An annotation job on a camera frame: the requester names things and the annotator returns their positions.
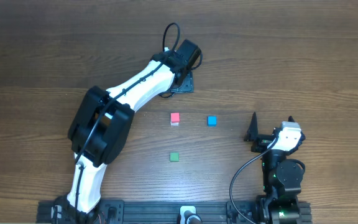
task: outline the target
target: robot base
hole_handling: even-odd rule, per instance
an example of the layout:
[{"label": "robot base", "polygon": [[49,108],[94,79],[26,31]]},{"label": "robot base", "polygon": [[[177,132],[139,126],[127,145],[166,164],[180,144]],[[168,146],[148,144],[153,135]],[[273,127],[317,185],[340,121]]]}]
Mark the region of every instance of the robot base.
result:
[{"label": "robot base", "polygon": [[[101,200],[98,211],[100,219],[94,224],[177,224],[181,206],[195,206],[197,214],[205,224],[244,223],[231,202],[124,202],[123,200]],[[237,207],[251,217],[254,202],[236,201]],[[58,220],[51,220],[53,201],[39,202],[37,223],[73,224],[64,211],[59,211]],[[303,224],[312,224],[310,204],[299,203]]]}]

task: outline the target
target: tabletop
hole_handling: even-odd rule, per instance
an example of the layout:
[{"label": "tabletop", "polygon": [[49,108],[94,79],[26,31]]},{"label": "tabletop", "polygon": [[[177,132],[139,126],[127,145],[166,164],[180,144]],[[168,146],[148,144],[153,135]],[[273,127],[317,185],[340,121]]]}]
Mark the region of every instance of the tabletop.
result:
[{"label": "tabletop", "polygon": [[[313,221],[358,223],[357,0],[0,0],[0,222],[35,222],[40,200],[70,191],[67,131],[86,91],[140,72],[170,22],[203,52],[195,91],[135,114],[102,197],[229,200],[232,176],[255,156],[242,138],[256,111],[262,134],[290,115],[305,133],[290,157],[306,164],[299,199]],[[234,197],[262,193],[255,162]]]}]

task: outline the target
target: cube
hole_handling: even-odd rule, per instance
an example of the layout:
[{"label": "cube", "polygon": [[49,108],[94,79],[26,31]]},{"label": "cube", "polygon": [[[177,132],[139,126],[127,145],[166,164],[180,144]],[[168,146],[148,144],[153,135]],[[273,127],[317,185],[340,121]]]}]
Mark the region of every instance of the cube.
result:
[{"label": "cube", "polygon": [[179,162],[179,152],[171,152],[169,160],[171,162]]},{"label": "cube", "polygon": [[207,120],[209,127],[215,127],[216,126],[216,116],[208,116]]},{"label": "cube", "polygon": [[172,113],[171,114],[171,125],[178,126],[180,122],[180,115],[179,113]]}]

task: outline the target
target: wooden table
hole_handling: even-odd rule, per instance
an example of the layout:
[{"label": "wooden table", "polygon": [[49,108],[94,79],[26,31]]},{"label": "wooden table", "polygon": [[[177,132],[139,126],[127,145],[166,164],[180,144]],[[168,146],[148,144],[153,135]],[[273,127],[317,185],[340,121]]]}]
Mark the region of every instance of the wooden table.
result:
[{"label": "wooden table", "polygon": [[[232,175],[255,156],[242,138],[256,111],[263,134],[290,115],[306,134],[291,157],[307,166],[299,198],[314,222],[358,223],[357,0],[0,0],[0,222],[34,222],[39,200],[70,190],[67,130],[87,89],[141,71],[173,21],[203,51],[195,92],[136,113],[103,197],[229,200]],[[256,162],[234,195],[261,193]]]}]

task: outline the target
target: pink block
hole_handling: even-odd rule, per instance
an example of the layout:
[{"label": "pink block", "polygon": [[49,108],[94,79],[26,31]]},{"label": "pink block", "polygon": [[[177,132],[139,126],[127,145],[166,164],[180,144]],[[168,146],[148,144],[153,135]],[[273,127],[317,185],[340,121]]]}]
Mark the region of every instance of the pink block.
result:
[{"label": "pink block", "polygon": [[179,122],[180,122],[179,113],[172,113],[171,114],[171,123],[179,123]]}]

